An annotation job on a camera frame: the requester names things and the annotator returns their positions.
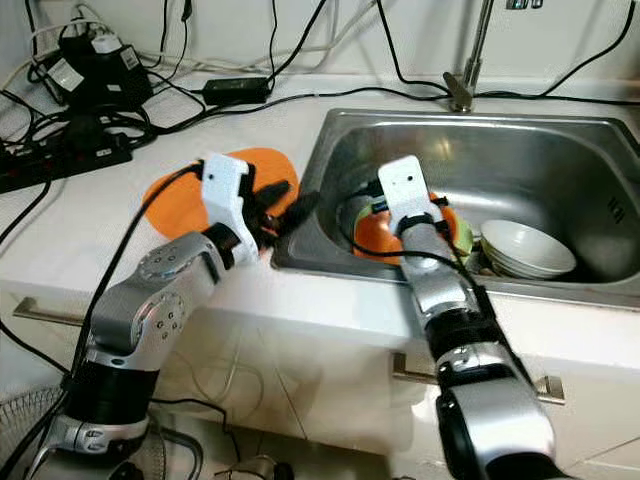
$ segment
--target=cabinet handle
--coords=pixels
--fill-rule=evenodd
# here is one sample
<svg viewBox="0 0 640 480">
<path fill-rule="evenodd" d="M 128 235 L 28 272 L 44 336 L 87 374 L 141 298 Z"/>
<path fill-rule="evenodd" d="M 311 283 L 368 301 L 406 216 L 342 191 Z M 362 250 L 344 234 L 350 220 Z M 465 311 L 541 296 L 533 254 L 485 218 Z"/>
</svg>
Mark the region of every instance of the cabinet handle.
<svg viewBox="0 0 640 480">
<path fill-rule="evenodd" d="M 438 385 L 438 379 L 431 373 L 412 372 L 407 370 L 407 355 L 401 352 L 392 354 L 393 370 L 391 376 L 396 380 L 425 385 Z"/>
<path fill-rule="evenodd" d="M 392 354 L 393 369 L 391 376 L 396 380 L 405 382 L 422 383 L 425 385 L 438 385 L 438 379 L 431 373 L 412 372 L 407 370 L 407 355 L 402 352 L 394 352 Z M 564 397 L 564 389 L 562 388 L 562 380 L 560 377 L 545 375 L 544 377 L 533 382 L 538 400 L 553 405 L 564 405 L 566 400 Z"/>
<path fill-rule="evenodd" d="M 35 298 L 24 297 L 18 306 L 13 310 L 14 317 L 28 318 L 29 320 L 39 320 L 42 322 L 61 323 L 79 327 L 84 318 L 77 315 L 51 313 L 37 309 Z"/>
</svg>

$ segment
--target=stainless steel sink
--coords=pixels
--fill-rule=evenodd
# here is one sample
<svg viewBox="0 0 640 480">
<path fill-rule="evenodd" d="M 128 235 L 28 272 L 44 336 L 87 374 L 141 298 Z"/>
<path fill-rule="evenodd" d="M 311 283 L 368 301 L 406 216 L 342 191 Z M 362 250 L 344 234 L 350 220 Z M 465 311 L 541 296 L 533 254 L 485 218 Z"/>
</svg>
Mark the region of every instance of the stainless steel sink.
<svg viewBox="0 0 640 480">
<path fill-rule="evenodd" d="M 336 208 L 377 169 L 416 155 L 429 187 L 479 235 L 489 219 L 541 229 L 578 267 L 552 281 L 477 279 L 489 291 L 640 308 L 640 148 L 608 118 L 416 114 L 332 110 L 302 180 L 319 190 L 316 213 L 273 256 L 278 268 L 402 281 L 396 267 L 354 256 L 360 199 Z"/>
</svg>

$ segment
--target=wall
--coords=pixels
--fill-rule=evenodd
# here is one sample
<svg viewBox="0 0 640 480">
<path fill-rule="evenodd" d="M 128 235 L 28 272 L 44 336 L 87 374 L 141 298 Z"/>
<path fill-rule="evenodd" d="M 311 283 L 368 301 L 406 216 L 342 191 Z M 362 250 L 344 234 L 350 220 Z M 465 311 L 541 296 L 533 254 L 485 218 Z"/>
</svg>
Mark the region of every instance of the wall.
<svg viewBox="0 0 640 480">
<path fill-rule="evenodd" d="M 161 0 L 91 0 L 107 22 L 144 49 L 157 50 L 162 18 Z M 364 0 L 329 0 L 307 45 L 322 44 L 338 6 L 338 29 Z M 179 52 L 182 0 L 170 0 L 173 10 L 169 48 Z M 440 76 L 460 71 L 475 31 L 480 0 L 386 0 L 386 11 L 406 74 Z M 71 2 L 42 1 L 51 17 L 63 21 Z M 277 48 L 291 48 L 316 1 L 277 0 Z M 495 3 L 486 40 L 483 76 L 553 78 L 570 65 L 612 42 L 624 24 L 628 0 L 547 0 L 539 10 L 508 11 Z M 269 0 L 194 0 L 190 54 L 251 60 L 267 52 L 272 25 Z M 313 65 L 320 54 L 309 54 Z M 323 66 L 332 73 L 392 75 L 384 32 L 376 8 L 335 49 Z M 615 53 L 580 73 L 584 78 L 640 78 L 640 12 L 628 39 Z"/>
<path fill-rule="evenodd" d="M 26 60 L 28 32 L 24 2 L 4 0 L 0 5 L 0 81 Z"/>
</svg>

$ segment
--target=faucet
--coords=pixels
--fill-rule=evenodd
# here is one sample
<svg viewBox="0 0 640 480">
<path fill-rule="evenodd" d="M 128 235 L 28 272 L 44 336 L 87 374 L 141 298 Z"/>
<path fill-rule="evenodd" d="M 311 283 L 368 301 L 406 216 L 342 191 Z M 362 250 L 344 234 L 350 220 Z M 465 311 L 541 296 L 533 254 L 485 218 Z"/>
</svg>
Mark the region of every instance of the faucet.
<svg viewBox="0 0 640 480">
<path fill-rule="evenodd" d="M 532 0 L 532 8 L 542 7 L 543 0 Z M 508 0 L 507 9 L 523 10 L 527 8 L 528 0 Z M 445 72 L 444 81 L 451 90 L 452 100 L 450 103 L 453 112 L 470 112 L 473 104 L 473 96 L 476 93 L 478 84 L 478 76 L 480 75 L 480 67 L 482 66 L 482 47 L 487 36 L 489 20 L 491 18 L 491 9 L 493 8 L 493 0 L 483 0 L 480 10 L 480 18 L 478 19 L 478 27 L 476 29 L 476 38 L 473 42 L 473 50 L 471 56 L 467 60 L 464 67 L 462 79 L 458 81 L 451 73 Z"/>
</svg>

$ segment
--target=fan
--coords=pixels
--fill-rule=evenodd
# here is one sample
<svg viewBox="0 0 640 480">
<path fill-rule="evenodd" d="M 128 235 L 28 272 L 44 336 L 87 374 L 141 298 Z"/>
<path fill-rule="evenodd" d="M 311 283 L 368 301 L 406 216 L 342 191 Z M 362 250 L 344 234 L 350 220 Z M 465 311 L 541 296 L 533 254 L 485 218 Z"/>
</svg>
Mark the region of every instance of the fan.
<svg viewBox="0 0 640 480">
<path fill-rule="evenodd" d="M 0 403 L 0 465 L 6 462 L 36 421 L 61 395 L 59 387 L 33 390 Z M 37 442 L 33 442 L 13 470 L 11 479 L 21 479 L 36 453 Z M 131 456 L 144 475 L 145 480 L 163 480 L 166 468 L 166 452 L 159 428 L 152 423 L 140 449 Z"/>
</svg>

